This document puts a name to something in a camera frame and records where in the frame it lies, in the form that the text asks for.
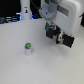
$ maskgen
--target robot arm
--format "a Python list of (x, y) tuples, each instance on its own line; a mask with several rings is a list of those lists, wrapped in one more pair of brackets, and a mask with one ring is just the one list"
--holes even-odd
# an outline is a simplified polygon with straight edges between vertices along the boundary
[(81, 1), (50, 0), (49, 4), (43, 4), (39, 13), (47, 23), (46, 36), (51, 39), (56, 36), (57, 44), (62, 43), (71, 47), (74, 41), (72, 36), (78, 31), (82, 20), (80, 17), (83, 14)]

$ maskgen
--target black cable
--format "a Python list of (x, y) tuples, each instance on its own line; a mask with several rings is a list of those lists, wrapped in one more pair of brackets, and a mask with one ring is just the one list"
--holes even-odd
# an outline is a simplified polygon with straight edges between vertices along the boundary
[(30, 0), (30, 2), (31, 2), (32, 5), (37, 9), (37, 11), (40, 9), (40, 7), (36, 6), (32, 0)]

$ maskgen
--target white table surface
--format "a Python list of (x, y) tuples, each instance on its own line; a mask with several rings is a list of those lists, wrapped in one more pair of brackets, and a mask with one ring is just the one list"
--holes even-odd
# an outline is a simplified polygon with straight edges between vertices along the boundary
[[(84, 84), (84, 28), (72, 48), (46, 37), (42, 19), (0, 24), (0, 84)], [(25, 44), (32, 54), (25, 54)]]

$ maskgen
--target green ball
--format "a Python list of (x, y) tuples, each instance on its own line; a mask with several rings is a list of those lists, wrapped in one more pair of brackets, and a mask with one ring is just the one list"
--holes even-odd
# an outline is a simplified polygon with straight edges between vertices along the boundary
[(26, 43), (25, 48), (26, 49), (31, 48), (31, 44), (30, 43)]

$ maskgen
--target white robot body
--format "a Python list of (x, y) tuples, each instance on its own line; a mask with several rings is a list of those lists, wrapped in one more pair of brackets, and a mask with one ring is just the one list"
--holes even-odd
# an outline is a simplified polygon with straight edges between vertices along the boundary
[(21, 0), (21, 20), (32, 19), (30, 0)]
[(45, 19), (49, 24), (54, 23), (67, 35), (72, 36), (79, 29), (83, 14), (81, 1), (78, 0), (61, 0), (59, 8), (54, 18), (51, 20)]

